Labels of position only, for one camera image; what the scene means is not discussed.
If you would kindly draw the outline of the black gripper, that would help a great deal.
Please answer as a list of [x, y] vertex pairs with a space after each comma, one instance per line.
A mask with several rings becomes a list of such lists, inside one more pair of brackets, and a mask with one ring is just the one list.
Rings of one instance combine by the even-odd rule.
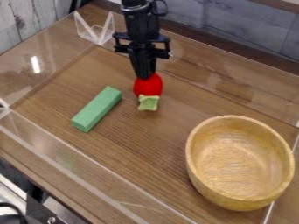
[[114, 51], [128, 53], [134, 75], [146, 80], [156, 69], [156, 58], [170, 57], [170, 40], [160, 34], [158, 18], [168, 14], [164, 0], [119, 0], [125, 32], [114, 32]]

